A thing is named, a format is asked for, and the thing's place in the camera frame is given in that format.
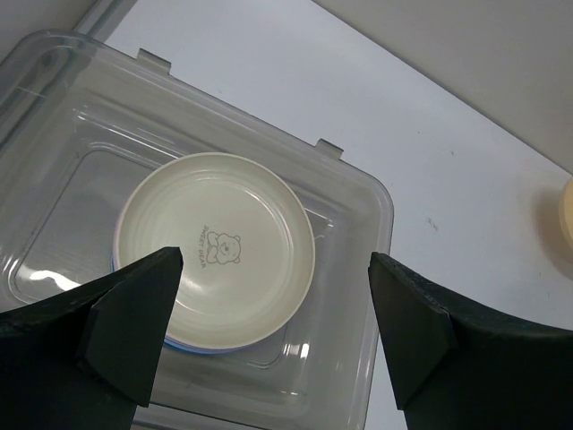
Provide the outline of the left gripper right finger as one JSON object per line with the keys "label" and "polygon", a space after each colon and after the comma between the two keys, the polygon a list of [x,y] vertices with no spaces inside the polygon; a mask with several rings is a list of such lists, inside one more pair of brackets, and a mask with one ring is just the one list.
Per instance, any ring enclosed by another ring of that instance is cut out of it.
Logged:
{"label": "left gripper right finger", "polygon": [[410,429],[569,429],[572,333],[482,305],[387,254],[368,270]]}

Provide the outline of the blue plastic plate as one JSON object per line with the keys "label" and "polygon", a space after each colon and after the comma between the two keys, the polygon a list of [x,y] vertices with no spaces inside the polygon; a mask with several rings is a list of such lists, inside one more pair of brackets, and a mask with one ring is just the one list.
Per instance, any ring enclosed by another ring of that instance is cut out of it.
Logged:
{"label": "blue plastic plate", "polygon": [[201,354],[244,348],[264,338],[250,329],[268,281],[242,261],[241,252],[225,245],[196,259],[186,255],[167,326],[165,342]]}

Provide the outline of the cream plastic plate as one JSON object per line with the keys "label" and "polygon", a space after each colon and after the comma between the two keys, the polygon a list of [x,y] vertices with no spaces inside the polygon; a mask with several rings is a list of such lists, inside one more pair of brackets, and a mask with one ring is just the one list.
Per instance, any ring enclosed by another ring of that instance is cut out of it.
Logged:
{"label": "cream plastic plate", "polygon": [[315,242],[293,190],[264,166],[203,152],[168,162],[135,188],[118,217],[112,266],[165,246],[183,271],[165,342],[222,354],[267,339],[312,284]]}

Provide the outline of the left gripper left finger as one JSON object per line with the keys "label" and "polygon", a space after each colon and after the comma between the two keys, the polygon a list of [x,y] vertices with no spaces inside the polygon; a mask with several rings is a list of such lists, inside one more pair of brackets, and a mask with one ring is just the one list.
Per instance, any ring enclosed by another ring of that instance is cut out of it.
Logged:
{"label": "left gripper left finger", "polygon": [[1,314],[3,429],[128,429],[147,407],[183,271],[164,247]]}

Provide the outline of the pink plastic plate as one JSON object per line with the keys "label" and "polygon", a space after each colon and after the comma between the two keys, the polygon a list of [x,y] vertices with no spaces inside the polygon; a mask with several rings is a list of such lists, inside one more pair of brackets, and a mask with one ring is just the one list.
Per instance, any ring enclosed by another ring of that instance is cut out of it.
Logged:
{"label": "pink plastic plate", "polygon": [[114,271],[119,270],[121,268],[120,257],[119,257],[119,237],[121,233],[121,226],[123,220],[124,220],[124,210],[121,210],[115,223],[115,231],[112,244],[111,263]]}

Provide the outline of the orange plastic plate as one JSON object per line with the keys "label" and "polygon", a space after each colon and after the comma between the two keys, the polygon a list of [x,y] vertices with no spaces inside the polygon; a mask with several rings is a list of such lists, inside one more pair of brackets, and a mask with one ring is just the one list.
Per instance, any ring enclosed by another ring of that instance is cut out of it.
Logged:
{"label": "orange plastic plate", "polygon": [[559,220],[562,234],[570,248],[573,248],[573,179],[564,185],[559,200]]}

